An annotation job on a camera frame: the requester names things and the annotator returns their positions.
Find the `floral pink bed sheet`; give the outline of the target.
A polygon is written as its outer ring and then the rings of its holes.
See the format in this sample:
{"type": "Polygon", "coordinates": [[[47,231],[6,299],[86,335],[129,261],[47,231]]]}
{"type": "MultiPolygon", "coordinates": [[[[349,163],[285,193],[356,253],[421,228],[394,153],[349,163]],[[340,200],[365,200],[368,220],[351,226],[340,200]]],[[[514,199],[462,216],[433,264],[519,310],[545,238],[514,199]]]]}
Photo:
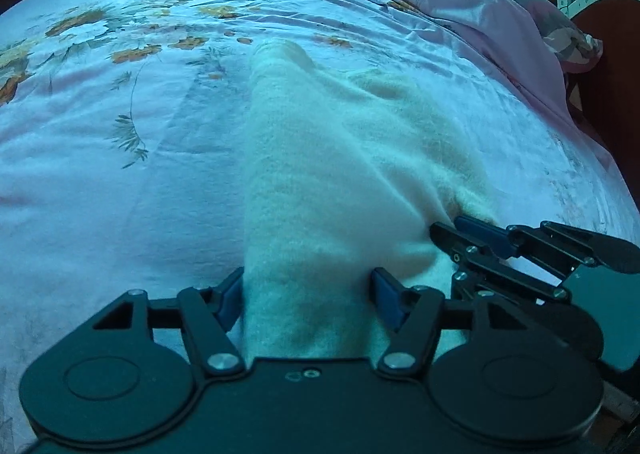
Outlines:
{"type": "MultiPolygon", "coordinates": [[[[17,396],[25,368],[96,310],[128,289],[171,297],[244,266],[250,61],[287,40],[330,69],[383,71],[337,38],[348,7],[24,0],[2,16],[3,452],[34,438],[17,396]]],[[[485,173],[497,225],[551,219],[638,240],[615,163],[485,173]]]]}

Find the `cream white knitted garment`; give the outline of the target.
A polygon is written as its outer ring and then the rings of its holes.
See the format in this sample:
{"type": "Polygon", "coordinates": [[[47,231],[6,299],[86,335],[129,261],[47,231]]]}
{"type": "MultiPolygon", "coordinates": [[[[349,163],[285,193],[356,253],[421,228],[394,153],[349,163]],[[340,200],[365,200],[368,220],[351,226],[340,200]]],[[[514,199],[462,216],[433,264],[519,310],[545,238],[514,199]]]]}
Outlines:
{"type": "Polygon", "coordinates": [[[452,268],[434,222],[497,219],[485,170],[412,81],[322,66],[287,40],[250,61],[243,352],[375,359],[390,335],[369,299],[384,268],[442,287],[452,268]]]}

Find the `pink crumpled blanket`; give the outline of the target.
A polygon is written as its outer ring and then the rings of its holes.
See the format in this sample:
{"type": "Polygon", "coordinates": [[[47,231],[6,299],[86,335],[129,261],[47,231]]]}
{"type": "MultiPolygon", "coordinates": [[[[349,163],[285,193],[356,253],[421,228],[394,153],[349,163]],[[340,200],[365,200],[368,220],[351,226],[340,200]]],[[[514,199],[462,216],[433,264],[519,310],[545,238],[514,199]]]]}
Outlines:
{"type": "Polygon", "coordinates": [[[564,71],[514,0],[344,0],[336,28],[366,66],[407,74],[487,174],[605,174],[611,153],[570,117],[564,71]]]}

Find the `red white headboard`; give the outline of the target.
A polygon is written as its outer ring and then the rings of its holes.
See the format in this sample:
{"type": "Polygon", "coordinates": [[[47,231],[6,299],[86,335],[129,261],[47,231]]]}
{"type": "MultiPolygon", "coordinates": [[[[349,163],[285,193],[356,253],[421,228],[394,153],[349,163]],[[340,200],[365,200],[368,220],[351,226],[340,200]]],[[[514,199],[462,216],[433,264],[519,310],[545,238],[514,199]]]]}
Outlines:
{"type": "Polygon", "coordinates": [[[608,150],[639,200],[639,0],[550,0],[579,29],[603,42],[587,73],[568,79],[570,115],[608,150]]]}

